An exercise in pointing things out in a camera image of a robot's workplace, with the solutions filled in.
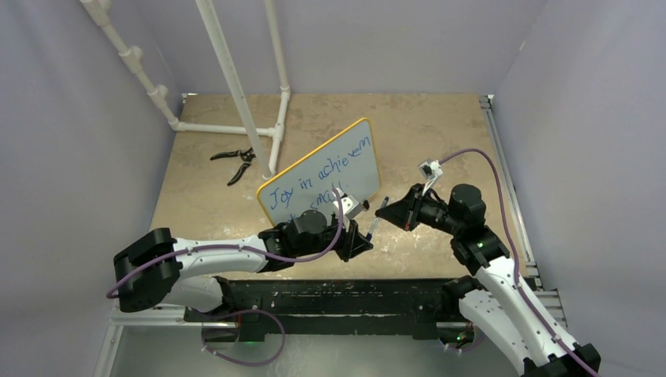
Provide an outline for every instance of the white pvc pipe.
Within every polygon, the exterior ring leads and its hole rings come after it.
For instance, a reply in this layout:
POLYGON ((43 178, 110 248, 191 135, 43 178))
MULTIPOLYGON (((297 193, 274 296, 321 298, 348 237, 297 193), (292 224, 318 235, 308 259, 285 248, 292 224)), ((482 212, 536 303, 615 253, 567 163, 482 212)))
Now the white pvc pipe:
POLYGON ((280 75, 280 88, 282 91, 289 90, 287 69, 284 64, 284 53, 282 52, 282 42, 280 41, 280 32, 277 29, 275 2, 273 0, 264 0, 264 6, 266 8, 266 17, 269 20, 271 39, 273 40, 273 52, 275 53, 275 62, 277 63, 277 73, 280 75))
POLYGON ((280 143, 282 142, 281 139, 278 139, 277 137, 273 138, 273 145, 271 146, 271 154, 269 158, 269 167, 270 170, 275 174, 276 173, 276 167, 277 167, 277 155, 280 153, 280 143))
POLYGON ((208 32, 208 37, 213 44, 215 54, 218 56, 220 67, 225 75, 227 85, 229 85, 233 101, 236 103, 240 120, 247 130, 247 138, 250 139, 250 145, 252 145, 254 154, 257 156, 257 161, 262 169, 264 179, 270 179, 273 176, 273 172, 270 170, 269 161, 266 158, 264 148, 259 140, 257 127, 254 125, 252 113, 247 106, 245 93, 243 93, 243 87, 240 85, 240 80, 238 79, 238 74, 236 73, 236 68, 233 65, 231 53, 229 52, 229 46, 225 40, 225 35, 222 33, 222 26, 220 25, 220 20, 215 12, 213 2, 211 0, 196 0, 196 6, 199 8, 201 19, 208 32))
MULTIPOLYGON (((199 131, 199 132, 215 132, 217 134, 235 134, 247 135, 247 130, 244 127, 238 126, 220 126, 217 124, 198 124, 181 122, 178 125, 180 131, 199 131)), ((274 128, 257 128, 259 136, 272 137, 275 134, 274 128)))
POLYGON ((277 156, 280 153, 280 143, 284 138, 284 117, 287 116, 287 105, 289 104, 289 90, 283 90, 280 95, 280 110, 277 112, 275 123, 275 134, 273 135, 273 146, 269 157, 269 167, 273 173, 277 173, 277 156))
POLYGON ((171 128, 176 130, 179 123, 178 117, 174 115, 167 103, 167 88, 162 85, 153 85, 141 65, 141 58, 143 56, 141 49, 136 46, 127 47, 123 38, 120 37, 115 27, 113 27, 111 19, 108 17, 108 10, 111 7, 111 2, 109 0, 80 1, 83 7, 86 8, 90 18, 92 18, 95 24, 102 29, 108 40, 111 41, 115 49, 118 50, 118 54, 123 59, 123 62, 130 72, 132 72, 139 82, 141 82, 141 85, 145 88, 146 93, 150 96, 152 102, 162 114, 164 114, 166 120, 171 125, 171 128))

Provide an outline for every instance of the marker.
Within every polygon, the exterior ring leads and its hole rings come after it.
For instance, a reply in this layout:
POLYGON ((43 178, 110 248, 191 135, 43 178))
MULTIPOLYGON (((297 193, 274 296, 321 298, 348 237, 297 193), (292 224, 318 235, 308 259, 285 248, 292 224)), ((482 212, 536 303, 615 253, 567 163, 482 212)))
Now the marker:
MULTIPOLYGON (((389 197, 387 196, 384 198, 384 201, 382 201, 382 205, 379 206, 379 209, 381 210, 382 208, 386 207, 388 203, 389 203, 389 197)), ((370 230, 368 230, 368 234, 365 236, 365 238, 367 238, 368 241, 372 239, 372 233, 375 231, 375 228, 377 228, 379 220, 381 220, 379 217, 375 218, 375 220, 372 222, 372 225, 370 225, 370 230)))

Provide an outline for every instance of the vertical pipe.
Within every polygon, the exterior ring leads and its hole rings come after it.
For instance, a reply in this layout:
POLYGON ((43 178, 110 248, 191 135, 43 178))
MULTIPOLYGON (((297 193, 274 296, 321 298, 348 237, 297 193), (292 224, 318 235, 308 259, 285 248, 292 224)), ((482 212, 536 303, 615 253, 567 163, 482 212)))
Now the vertical pipe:
POLYGON ((277 123, 282 125, 284 128, 284 118, 287 116, 287 105, 289 104, 289 98, 291 97, 291 93, 287 92, 282 92, 280 95, 280 109, 277 112, 277 123))
POLYGON ((145 74, 143 66, 141 65, 141 53, 134 53, 133 49, 136 51, 141 51, 141 49, 136 46, 127 47, 123 38, 120 37, 115 27, 111 23, 111 19, 108 17, 107 11, 111 6, 110 1, 101 1, 101 0, 80 0, 81 4, 90 15, 90 18, 93 19, 95 24, 102 29, 104 34, 107 36, 108 40, 111 41, 115 49, 118 50, 118 54, 123 59, 123 62, 127 66, 127 69, 134 74, 141 85, 146 89, 146 93, 150 96, 150 99, 155 104, 155 106, 164 114, 166 120, 171 125, 173 130, 178 130, 178 117, 169 108, 169 105, 165 99, 166 96, 166 87, 164 86, 155 86, 153 85, 150 78, 145 74))
POLYGON ((231 53, 229 52, 225 35, 222 34, 222 27, 218 15, 215 12, 213 2, 211 0, 196 0, 196 6, 199 8, 201 19, 206 26, 206 31, 208 31, 208 37, 213 44, 215 54, 218 56, 218 61, 222 68, 222 72, 225 75, 227 85, 229 85, 229 90, 231 90, 233 101, 236 103, 240 120, 243 122, 243 126, 247 130, 247 138, 250 139, 250 145, 252 145, 254 154, 259 161, 259 166, 262 168, 264 179, 269 179, 273 176, 273 172, 270 170, 269 161, 266 158, 262 143, 259 141, 257 128, 254 125, 250 108, 247 106, 245 94, 243 93, 243 88, 240 86, 240 80, 238 79, 236 68, 233 66, 231 53))
POLYGON ((275 174, 277 172, 277 154, 280 153, 280 142, 282 139, 273 137, 273 144, 271 146, 271 153, 269 158, 269 168, 275 174))
POLYGON ((280 75, 280 89, 282 89, 282 91, 289 90, 287 69, 284 65, 284 54, 282 52, 282 42, 280 41, 280 33, 277 30, 275 2, 274 0, 264 0, 264 5, 266 7, 266 17, 269 19, 271 39, 273 40, 273 52, 275 52, 275 62, 277 62, 277 73, 280 75))

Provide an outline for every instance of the yellow whiteboard frame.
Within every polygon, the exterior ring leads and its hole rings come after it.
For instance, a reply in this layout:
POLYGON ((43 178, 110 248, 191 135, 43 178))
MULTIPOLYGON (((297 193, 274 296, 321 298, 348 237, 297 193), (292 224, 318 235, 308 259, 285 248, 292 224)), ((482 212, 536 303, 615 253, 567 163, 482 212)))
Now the yellow whiteboard frame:
MULTIPOLYGON (((266 215, 266 218, 269 219, 271 225, 275 226, 275 223, 274 223, 273 220, 271 219, 271 217, 270 217, 270 215, 269 215, 269 212, 266 210, 266 207, 264 207, 264 203, 263 203, 262 200, 261 200, 260 195, 261 195, 261 193, 262 193, 262 190, 265 189, 266 186, 268 186, 268 185, 270 185, 271 183, 273 183, 274 181, 276 181, 278 178, 282 177, 283 174, 285 174, 285 173, 287 173, 289 170, 291 170, 291 169, 297 167, 300 163, 302 163, 303 161, 307 160, 307 159, 310 158, 312 155, 314 155, 315 153, 319 152, 321 149, 323 149, 324 147, 326 147, 327 145, 329 145, 330 143, 332 143, 335 139, 337 139, 338 137, 341 137, 341 136, 344 135, 347 131, 353 129, 355 126, 358 126, 359 124, 361 124, 363 121, 367 121, 367 122, 368 122, 368 125, 370 126, 370 138, 372 139, 372 152, 375 153, 375 161, 378 163, 378 164, 377 164, 377 175, 379 175, 379 187, 380 187, 380 188, 382 187, 382 173, 381 173, 381 171, 379 171, 379 160, 377 159, 377 149, 376 149, 376 147, 375 147, 375 135, 372 133, 372 121, 371 121, 369 118, 365 118, 365 117, 364 117, 364 118, 358 119, 358 120, 357 120, 356 122, 354 122, 351 126, 349 126, 349 127, 345 128, 344 130, 340 131, 340 132, 339 132, 338 134, 336 134, 334 137, 331 137, 331 138, 328 139, 325 143, 323 143, 322 145, 316 147, 314 150, 312 150, 312 151, 311 151, 310 153, 308 153, 307 155, 301 157, 301 159, 299 159, 299 160, 296 161, 295 163, 292 163, 287 169, 282 170, 281 172, 278 173, 278 175, 276 175, 275 177, 269 179, 269 180, 268 180, 266 183, 264 183, 263 185, 259 186, 259 188, 257 189, 257 201, 259 202, 259 205, 262 206, 262 210, 264 211, 264 214, 266 215)), ((379 191, 379 189, 377 189, 377 191, 375 191, 372 195, 370 195, 370 198, 372 198, 373 196, 375 196, 375 194, 376 194, 378 191, 379 191)))

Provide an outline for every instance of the metal frame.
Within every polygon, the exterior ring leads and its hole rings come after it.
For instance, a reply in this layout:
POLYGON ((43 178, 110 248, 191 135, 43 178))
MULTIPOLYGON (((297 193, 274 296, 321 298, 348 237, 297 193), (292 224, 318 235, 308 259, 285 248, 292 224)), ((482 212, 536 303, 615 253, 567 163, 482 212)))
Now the metal frame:
POLYGON ((538 271, 536 271, 536 263, 534 261, 534 254, 532 253, 532 247, 529 244, 529 239, 527 237, 527 231, 525 229, 525 223, 522 219, 522 212, 520 210, 520 205, 518 204, 518 198, 516 197, 516 190, 514 189, 514 183, 511 180, 511 173, 509 172, 509 167, 507 165, 507 159, 504 157, 504 150, 502 149, 502 143, 500 142, 500 136, 497 133, 497 126, 495 124, 495 119, 492 117, 492 109, 490 106, 490 99, 488 96, 479 96, 479 104, 481 106, 481 111, 485 116, 485 122, 488 126, 488 132, 492 140, 492 145, 495 147, 495 154, 499 161, 499 164, 502 168, 503 176, 503 189, 508 193, 509 201, 511 204, 512 213, 514 214, 514 225, 516 227, 516 232, 518 233, 518 238, 520 239, 522 246, 522 253, 525 257, 525 262, 528 265, 528 271, 530 271, 530 276, 539 276, 538 271))
POLYGON ((122 336, 123 326, 113 324, 113 321, 109 321, 93 377, 109 377, 111 375, 115 355, 118 352, 118 345, 122 336))
MULTIPOLYGON (((559 293, 557 291, 535 291, 534 294, 541 301, 541 303, 546 306, 548 312, 559 322, 562 326, 567 325, 566 317, 564 310, 562 309, 562 303, 560 302, 559 293)), ((201 327, 202 322, 185 322, 183 321, 183 316, 185 315, 184 306, 176 305, 157 305, 153 309, 143 310, 136 313, 123 313, 120 311, 118 301, 116 300, 112 309, 111 317, 109 318, 109 329, 111 328, 123 328, 131 326, 139 327, 158 327, 158 328, 170 328, 170 327, 201 327)), ((439 328, 450 328, 450 327, 459 327, 464 326, 464 323, 456 322, 438 322, 437 326, 439 328)), ((220 328, 234 328, 235 325, 230 322, 208 322, 206 327, 220 327, 220 328)), ((107 331, 107 339, 105 339, 104 346, 107 344, 112 344, 112 339, 109 338, 109 331, 107 331)))

